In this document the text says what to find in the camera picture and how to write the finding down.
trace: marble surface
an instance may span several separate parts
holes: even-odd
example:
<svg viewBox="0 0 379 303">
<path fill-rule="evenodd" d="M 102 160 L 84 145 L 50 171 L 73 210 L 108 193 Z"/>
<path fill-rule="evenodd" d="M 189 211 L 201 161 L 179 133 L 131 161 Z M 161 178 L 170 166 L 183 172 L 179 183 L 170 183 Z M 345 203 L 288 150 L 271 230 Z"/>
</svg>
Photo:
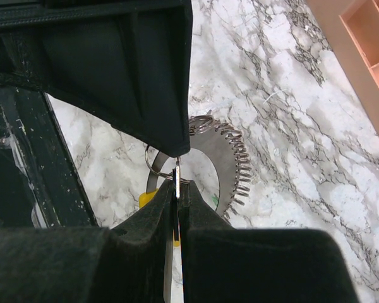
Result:
<svg viewBox="0 0 379 303">
<path fill-rule="evenodd" d="M 379 138 L 302 0 L 193 0 L 189 113 L 212 110 L 244 132 L 251 197 L 238 228 L 326 230 L 340 246 L 362 302 L 379 302 Z M 103 226 L 138 209 L 145 145 L 52 99 Z M 184 177 L 205 199 L 217 178 L 191 152 Z M 172 302 L 182 302 L 179 249 Z"/>
</svg>

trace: gray marble vein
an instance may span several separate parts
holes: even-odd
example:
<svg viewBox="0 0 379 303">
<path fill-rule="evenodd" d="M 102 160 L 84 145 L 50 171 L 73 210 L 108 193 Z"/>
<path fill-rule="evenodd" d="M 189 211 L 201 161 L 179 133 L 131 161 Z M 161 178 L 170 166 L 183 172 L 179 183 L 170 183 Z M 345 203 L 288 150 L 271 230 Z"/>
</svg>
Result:
<svg viewBox="0 0 379 303">
<path fill-rule="evenodd" d="M 230 121 L 251 155 L 251 198 L 230 222 L 326 230 L 361 301 L 379 302 L 379 138 L 310 10 L 301 0 L 193 0 L 193 10 L 189 113 Z M 145 190 L 144 144 L 52 102 L 96 216 L 122 222 Z M 219 188 L 199 154 L 183 174 L 206 200 Z M 182 302 L 179 249 L 173 282 Z"/>
</svg>

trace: silver curved metal plate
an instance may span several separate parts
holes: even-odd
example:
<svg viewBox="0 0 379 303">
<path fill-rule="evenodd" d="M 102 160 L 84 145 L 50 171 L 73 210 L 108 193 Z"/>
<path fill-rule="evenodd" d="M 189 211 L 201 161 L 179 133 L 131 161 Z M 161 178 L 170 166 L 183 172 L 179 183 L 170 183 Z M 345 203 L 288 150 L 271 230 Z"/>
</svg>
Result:
<svg viewBox="0 0 379 303">
<path fill-rule="evenodd" d="M 224 135 L 214 128 L 205 131 L 202 134 L 190 137 L 191 148 L 199 150 L 206 154 L 215 167 L 219 180 L 219 202 L 216 212 L 222 216 L 232 201 L 233 190 L 236 184 L 236 157 L 234 150 Z M 159 152 L 152 164 L 156 172 L 160 172 L 169 156 Z M 146 192 L 151 193 L 157 188 L 158 175 L 153 172 L 149 173 L 147 179 Z"/>
</svg>

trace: yellow plastic piece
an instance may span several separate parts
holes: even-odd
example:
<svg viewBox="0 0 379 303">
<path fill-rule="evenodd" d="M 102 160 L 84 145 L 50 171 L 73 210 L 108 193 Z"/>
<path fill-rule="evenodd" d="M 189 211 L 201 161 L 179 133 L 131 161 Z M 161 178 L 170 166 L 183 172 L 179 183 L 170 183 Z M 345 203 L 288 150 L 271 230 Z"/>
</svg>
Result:
<svg viewBox="0 0 379 303">
<path fill-rule="evenodd" d="M 153 197 L 155 196 L 155 194 L 157 193 L 159 189 L 156 189 L 155 191 L 151 192 L 151 193 L 143 193 L 140 195 L 139 197 L 139 208 L 142 208 L 144 207 L 147 203 L 149 203 Z M 174 242 L 174 247 L 179 247 L 179 241 L 173 241 Z"/>
</svg>

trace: yellow object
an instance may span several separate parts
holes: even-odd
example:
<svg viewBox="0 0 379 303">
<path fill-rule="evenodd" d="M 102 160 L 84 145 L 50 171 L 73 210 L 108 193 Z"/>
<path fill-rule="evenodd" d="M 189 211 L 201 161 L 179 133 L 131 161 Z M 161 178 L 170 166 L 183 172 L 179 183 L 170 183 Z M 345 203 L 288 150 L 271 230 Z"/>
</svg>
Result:
<svg viewBox="0 0 379 303">
<path fill-rule="evenodd" d="M 141 194 L 139 197 L 139 208 L 142 208 L 147 203 L 149 203 L 153 199 L 153 197 L 156 195 L 158 190 L 159 189 L 156 189 L 155 191 L 148 193 L 148 194 L 147 193 Z M 174 241 L 174 247 L 179 247 L 179 241 Z"/>
</svg>

